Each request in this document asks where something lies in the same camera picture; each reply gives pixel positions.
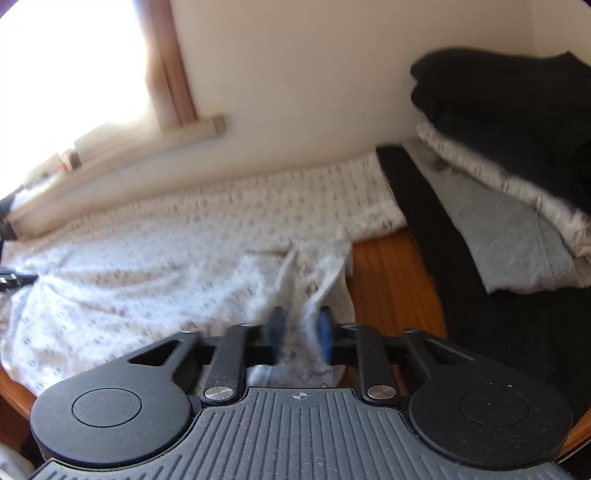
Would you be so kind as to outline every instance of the metal screw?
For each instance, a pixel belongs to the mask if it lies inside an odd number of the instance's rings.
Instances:
[[[227,400],[234,395],[234,390],[224,385],[218,385],[217,387],[210,387],[205,391],[206,398],[210,400]]]
[[[376,400],[389,400],[396,395],[396,389],[387,385],[374,385],[368,388],[368,395]]]

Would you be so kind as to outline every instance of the ribbed black surface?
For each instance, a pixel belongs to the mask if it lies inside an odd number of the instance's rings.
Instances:
[[[485,472],[439,457],[400,414],[358,401],[351,390],[251,388],[241,402],[209,408],[161,456],[118,471],[91,472],[50,462],[35,480],[405,479],[561,480],[551,463]],[[130,439],[130,442],[141,439]]]

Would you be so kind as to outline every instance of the black fabric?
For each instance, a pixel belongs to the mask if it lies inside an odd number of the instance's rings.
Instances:
[[[591,67],[453,48],[411,68],[411,98],[442,133],[591,213]]]
[[[407,153],[377,153],[435,279],[448,338],[554,386],[578,420],[591,406],[591,289],[487,295],[462,235]]]

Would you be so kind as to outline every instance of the white wall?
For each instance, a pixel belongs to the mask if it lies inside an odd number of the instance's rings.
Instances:
[[[425,52],[535,53],[529,0],[173,0],[173,9],[199,112],[227,114],[225,137],[97,179],[37,209],[20,231],[399,141],[414,133],[408,71]]]
[[[538,55],[570,50],[591,64],[591,8],[583,0],[531,0]]]

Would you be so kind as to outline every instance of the bright sunlight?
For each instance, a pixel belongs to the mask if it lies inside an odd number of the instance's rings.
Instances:
[[[31,168],[148,106],[132,0],[20,0],[0,18],[0,198]]]

